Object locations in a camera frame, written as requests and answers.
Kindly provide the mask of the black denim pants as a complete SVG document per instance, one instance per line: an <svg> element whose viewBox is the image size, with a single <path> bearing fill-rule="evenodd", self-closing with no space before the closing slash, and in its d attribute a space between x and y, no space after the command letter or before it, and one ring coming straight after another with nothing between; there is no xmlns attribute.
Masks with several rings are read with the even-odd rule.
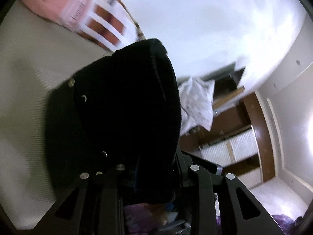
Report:
<svg viewBox="0 0 313 235"><path fill-rule="evenodd" d="M54 89L45 115L45 157L57 196L102 172L137 203L174 196L181 128L176 76L160 40L135 42L75 72ZM117 167L124 166L122 178Z"/></svg>

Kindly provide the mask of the purple cloth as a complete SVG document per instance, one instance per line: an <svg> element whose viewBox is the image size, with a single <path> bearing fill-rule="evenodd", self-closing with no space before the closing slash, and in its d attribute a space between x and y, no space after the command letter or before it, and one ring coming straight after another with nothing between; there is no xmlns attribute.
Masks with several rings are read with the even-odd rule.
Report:
<svg viewBox="0 0 313 235"><path fill-rule="evenodd" d="M128 234L175 234L187 222L178 219L178 212L172 211L173 205L135 204L124 207ZM302 221L286 215L272 215L284 234L293 234ZM221 217L216 216L217 232L221 232Z"/></svg>

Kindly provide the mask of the brown wooden wardrobe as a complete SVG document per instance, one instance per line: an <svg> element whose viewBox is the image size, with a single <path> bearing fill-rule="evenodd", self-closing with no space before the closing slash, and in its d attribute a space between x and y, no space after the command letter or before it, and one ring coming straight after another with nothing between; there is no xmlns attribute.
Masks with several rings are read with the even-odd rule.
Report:
<svg viewBox="0 0 313 235"><path fill-rule="evenodd" d="M248 188L254 188L275 177L275 162L270 134L265 116L255 93L239 98L245 88L240 80L244 69L236 69L234 64L228 65L204 80L215 80L213 95L213 123L211 130L201 125L194 127L180 139L180 147L193 159L200 159L200 148L229 139L250 128L255 132L258 144L258 155L254 155L239 163L227 167L219 165L218 173L231 172Z"/></svg>

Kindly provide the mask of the white slatted storage box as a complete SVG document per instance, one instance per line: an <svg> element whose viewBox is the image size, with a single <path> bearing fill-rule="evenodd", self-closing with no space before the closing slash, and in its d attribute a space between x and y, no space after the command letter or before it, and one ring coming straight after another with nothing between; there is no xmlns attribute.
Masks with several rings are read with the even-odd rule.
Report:
<svg viewBox="0 0 313 235"><path fill-rule="evenodd" d="M239 163L254 155L258 155L258 144L255 132L252 128L224 139L213 145L205 145L200 148L201 157L204 160L227 167Z"/></svg>

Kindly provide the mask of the pink brown patterned pillow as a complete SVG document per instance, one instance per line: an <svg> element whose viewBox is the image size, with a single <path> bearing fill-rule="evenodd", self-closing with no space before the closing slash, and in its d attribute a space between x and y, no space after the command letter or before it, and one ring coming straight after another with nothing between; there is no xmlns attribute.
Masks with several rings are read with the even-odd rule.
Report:
<svg viewBox="0 0 313 235"><path fill-rule="evenodd" d="M121 0L20 0L36 15L115 52L145 38Z"/></svg>

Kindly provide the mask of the white dotted cloth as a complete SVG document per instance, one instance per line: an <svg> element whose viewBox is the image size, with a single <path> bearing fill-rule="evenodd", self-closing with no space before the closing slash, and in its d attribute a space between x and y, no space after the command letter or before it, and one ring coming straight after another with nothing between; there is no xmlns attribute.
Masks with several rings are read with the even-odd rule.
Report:
<svg viewBox="0 0 313 235"><path fill-rule="evenodd" d="M213 94L215 81L203 81L199 77L190 77L179 86L181 103L181 129L184 135L201 125L211 130L213 123Z"/></svg>

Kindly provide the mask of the beige woven bed sheet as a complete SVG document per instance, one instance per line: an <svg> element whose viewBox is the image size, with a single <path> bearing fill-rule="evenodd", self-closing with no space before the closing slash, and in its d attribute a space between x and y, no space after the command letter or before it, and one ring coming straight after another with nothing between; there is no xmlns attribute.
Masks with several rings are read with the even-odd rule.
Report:
<svg viewBox="0 0 313 235"><path fill-rule="evenodd" d="M16 1L1 24L1 205L19 230L55 201L43 149L49 92L107 52Z"/></svg>

